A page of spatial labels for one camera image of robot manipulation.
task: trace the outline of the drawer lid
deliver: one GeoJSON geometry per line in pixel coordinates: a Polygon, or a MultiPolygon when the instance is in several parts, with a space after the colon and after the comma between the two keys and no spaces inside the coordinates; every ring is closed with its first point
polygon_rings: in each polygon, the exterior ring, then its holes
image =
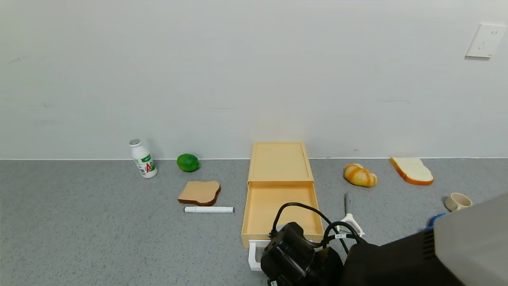
{"type": "Polygon", "coordinates": [[[314,181],[304,143],[254,143],[248,181],[314,181]]]}

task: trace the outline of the bottle label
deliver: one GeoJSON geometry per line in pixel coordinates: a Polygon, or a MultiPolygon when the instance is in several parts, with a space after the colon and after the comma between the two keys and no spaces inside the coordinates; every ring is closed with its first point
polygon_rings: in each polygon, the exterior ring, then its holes
{"type": "Polygon", "coordinates": [[[134,159],[136,166],[138,166],[139,172],[141,175],[146,176],[149,172],[155,171],[155,163],[152,160],[152,156],[148,154],[148,156],[141,158],[141,160],[134,159]]]}

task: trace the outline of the blue object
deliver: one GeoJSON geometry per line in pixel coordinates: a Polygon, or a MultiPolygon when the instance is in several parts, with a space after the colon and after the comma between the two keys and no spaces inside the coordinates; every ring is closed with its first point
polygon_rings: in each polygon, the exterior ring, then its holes
{"type": "Polygon", "coordinates": [[[425,230],[431,230],[434,228],[434,222],[436,221],[436,219],[438,217],[442,217],[442,216],[445,216],[447,214],[437,214],[435,216],[433,216],[431,219],[430,219],[430,222],[429,222],[429,226],[425,228],[425,230]]]}

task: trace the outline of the beige cup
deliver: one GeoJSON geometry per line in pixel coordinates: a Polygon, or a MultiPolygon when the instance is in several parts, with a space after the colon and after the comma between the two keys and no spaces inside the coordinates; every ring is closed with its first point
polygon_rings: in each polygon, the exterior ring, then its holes
{"type": "Polygon", "coordinates": [[[471,199],[461,193],[452,193],[444,203],[451,212],[460,211],[473,205],[471,199]]]}

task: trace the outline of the black cable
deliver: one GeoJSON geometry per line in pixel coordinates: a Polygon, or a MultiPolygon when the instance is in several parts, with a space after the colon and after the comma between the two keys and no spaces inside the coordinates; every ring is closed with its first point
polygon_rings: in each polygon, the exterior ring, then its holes
{"type": "Polygon", "coordinates": [[[351,232],[352,235],[358,236],[356,230],[349,223],[343,222],[343,221],[336,221],[336,222],[332,222],[332,223],[328,224],[328,226],[326,227],[326,230],[325,230],[324,237],[328,237],[328,234],[330,233],[332,228],[335,229],[335,227],[338,225],[345,226],[351,232]]]}
{"type": "MultiPolygon", "coordinates": [[[[270,239],[274,238],[277,235],[277,222],[279,221],[279,218],[280,218],[280,215],[282,213],[282,210],[284,208],[290,207],[290,206],[300,207],[300,208],[304,208],[304,209],[308,209],[310,211],[313,211],[313,212],[319,214],[319,216],[322,217],[328,223],[328,225],[330,225],[332,223],[332,221],[330,219],[328,219],[328,217],[326,217],[322,212],[318,211],[317,209],[315,209],[313,207],[310,207],[308,205],[304,205],[304,204],[301,204],[301,203],[286,203],[286,204],[283,204],[280,207],[279,211],[277,212],[277,215],[275,216],[275,220],[273,221],[272,231],[270,232],[270,235],[269,235],[270,239]]],[[[337,233],[337,234],[339,233],[339,231],[337,230],[336,227],[334,227],[333,230],[335,231],[335,233],[337,233]]],[[[342,238],[340,239],[340,243],[342,244],[342,247],[344,247],[345,252],[349,253],[349,250],[347,249],[346,243],[344,242],[344,240],[342,238]]]]}
{"type": "Polygon", "coordinates": [[[340,239],[340,243],[342,244],[342,247],[344,248],[346,254],[349,254],[349,249],[347,248],[347,245],[342,238],[340,239]]]}
{"type": "Polygon", "coordinates": [[[323,240],[321,242],[321,245],[323,246],[323,248],[325,248],[327,246],[327,244],[330,242],[330,240],[332,240],[334,237],[331,236],[329,237],[328,234],[330,233],[330,230],[331,229],[335,229],[336,226],[345,226],[350,232],[351,234],[347,234],[346,237],[347,238],[353,238],[356,240],[357,243],[367,243],[363,238],[361,238],[356,230],[347,222],[343,222],[343,221],[336,221],[336,222],[333,222],[331,224],[329,224],[325,230],[325,234],[323,235],[323,240]]]}

